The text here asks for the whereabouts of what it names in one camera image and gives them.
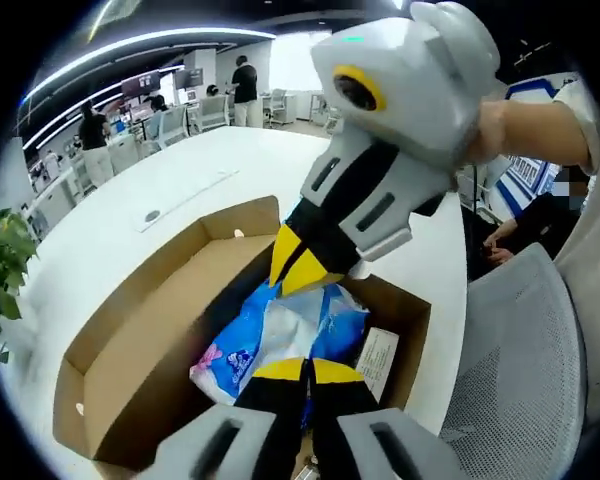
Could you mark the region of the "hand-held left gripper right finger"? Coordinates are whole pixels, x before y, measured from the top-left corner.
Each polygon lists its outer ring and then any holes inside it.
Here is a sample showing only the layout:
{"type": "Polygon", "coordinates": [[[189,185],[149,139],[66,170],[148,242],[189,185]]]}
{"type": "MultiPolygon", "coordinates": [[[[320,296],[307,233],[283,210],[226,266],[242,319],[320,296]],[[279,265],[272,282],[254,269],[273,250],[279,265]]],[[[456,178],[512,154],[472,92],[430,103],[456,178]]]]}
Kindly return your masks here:
{"type": "Polygon", "coordinates": [[[466,479],[444,441],[398,408],[382,409],[361,373],[312,361],[312,447],[322,479],[466,479]]]}

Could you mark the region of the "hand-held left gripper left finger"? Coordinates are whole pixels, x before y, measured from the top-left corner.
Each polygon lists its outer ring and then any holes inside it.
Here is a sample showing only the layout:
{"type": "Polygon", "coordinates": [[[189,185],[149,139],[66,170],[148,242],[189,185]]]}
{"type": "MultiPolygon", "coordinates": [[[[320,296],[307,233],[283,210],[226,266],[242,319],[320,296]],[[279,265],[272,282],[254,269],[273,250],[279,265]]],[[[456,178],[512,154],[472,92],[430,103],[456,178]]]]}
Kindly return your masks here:
{"type": "Polygon", "coordinates": [[[231,406],[216,404],[163,440],[146,479],[288,479],[301,446],[308,361],[255,371],[231,406]]]}

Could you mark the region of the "person's right hand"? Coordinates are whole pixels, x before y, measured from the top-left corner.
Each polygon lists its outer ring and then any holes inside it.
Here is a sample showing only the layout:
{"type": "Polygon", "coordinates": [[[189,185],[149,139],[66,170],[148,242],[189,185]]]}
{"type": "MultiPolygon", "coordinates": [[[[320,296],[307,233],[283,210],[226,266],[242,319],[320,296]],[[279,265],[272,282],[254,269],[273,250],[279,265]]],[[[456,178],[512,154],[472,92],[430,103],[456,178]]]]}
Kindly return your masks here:
{"type": "Polygon", "coordinates": [[[504,153],[506,107],[505,100],[481,103],[477,126],[462,159],[463,165],[488,163],[504,153]]]}

